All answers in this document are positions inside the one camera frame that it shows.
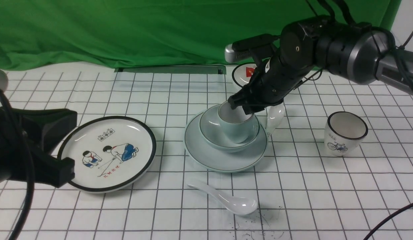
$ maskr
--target cartoon children illustration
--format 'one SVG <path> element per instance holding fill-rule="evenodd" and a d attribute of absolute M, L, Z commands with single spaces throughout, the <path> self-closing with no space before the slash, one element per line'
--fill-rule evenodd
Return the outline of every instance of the cartoon children illustration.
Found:
<path fill-rule="evenodd" d="M 92 168 L 97 166 L 103 159 L 98 156 L 95 152 L 85 151 L 83 154 L 84 158 L 82 159 L 83 165 Z"/>
<path fill-rule="evenodd" d="M 120 160 L 120 164 L 136 156 L 138 148 L 134 148 L 129 143 L 124 143 L 118 146 L 105 146 L 103 152 L 111 153 L 115 158 Z"/>

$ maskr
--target light blue teacup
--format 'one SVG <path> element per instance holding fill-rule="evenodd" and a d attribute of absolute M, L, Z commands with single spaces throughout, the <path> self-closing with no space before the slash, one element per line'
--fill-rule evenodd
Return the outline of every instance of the light blue teacup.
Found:
<path fill-rule="evenodd" d="M 227 101 L 218 108 L 218 118 L 226 137 L 234 143 L 245 141 L 256 124 L 254 114 L 246 115 L 241 106 L 232 109 Z"/>

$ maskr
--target saucer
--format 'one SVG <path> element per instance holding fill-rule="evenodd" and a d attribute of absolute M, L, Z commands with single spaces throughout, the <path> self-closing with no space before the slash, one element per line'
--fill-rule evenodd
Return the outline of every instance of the saucer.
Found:
<path fill-rule="evenodd" d="M 220 105 L 213 106 L 201 115 L 199 129 L 207 143 L 212 147 L 225 152 L 237 152 L 253 143 L 260 132 L 260 123 L 258 122 L 258 119 L 255 117 L 256 126 L 252 128 L 249 137 L 242 143 L 234 143 L 226 137 L 226 134 L 221 129 L 217 114 L 219 107 Z"/>
<path fill-rule="evenodd" d="M 152 164 L 156 152 L 153 132 L 130 117 L 103 117 L 73 131 L 58 159 L 75 160 L 73 187 L 107 193 L 136 181 Z"/>
<path fill-rule="evenodd" d="M 258 137 L 240 152 L 223 152 L 200 140 L 199 121 L 202 113 L 190 120 L 184 132 L 184 146 L 188 154 L 200 165 L 214 172 L 237 173 L 253 167 L 263 158 L 267 149 L 267 136 L 263 126 Z"/>

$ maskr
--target white ceramic spoon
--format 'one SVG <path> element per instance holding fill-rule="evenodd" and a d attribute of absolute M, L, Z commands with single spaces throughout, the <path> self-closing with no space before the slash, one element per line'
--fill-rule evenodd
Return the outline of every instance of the white ceramic spoon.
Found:
<path fill-rule="evenodd" d="M 270 106 L 266 108 L 267 112 L 267 122 L 266 122 L 266 133 L 269 137 L 279 126 L 282 119 L 285 117 L 285 105 L 283 103 Z"/>
<path fill-rule="evenodd" d="M 190 181 L 188 181 L 187 186 L 208 193 L 210 196 L 219 201 L 225 208 L 227 208 L 235 215 L 248 215 L 257 210 L 258 208 L 258 202 L 254 199 L 227 195 L 226 193 L 214 189 L 197 179 L 190 179 Z"/>

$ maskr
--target light blue saucer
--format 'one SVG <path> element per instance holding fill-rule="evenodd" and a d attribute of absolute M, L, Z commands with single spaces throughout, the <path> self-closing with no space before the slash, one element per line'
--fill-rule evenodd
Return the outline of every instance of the light blue saucer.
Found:
<path fill-rule="evenodd" d="M 239 152 L 250 146 L 260 132 L 260 122 L 257 117 L 254 116 L 256 124 L 250 129 L 249 137 L 241 143 L 234 143 L 226 137 L 221 129 L 217 114 L 219 107 L 220 105 L 213 106 L 201 115 L 199 129 L 205 141 L 213 148 L 224 152 Z"/>
<path fill-rule="evenodd" d="M 184 146 L 188 154 L 200 165 L 219 173 L 237 173 L 253 167 L 263 158 L 267 148 L 266 131 L 260 124 L 260 131 L 254 142 L 240 152 L 223 152 L 210 146 L 199 130 L 202 113 L 187 124 L 184 132 Z"/>

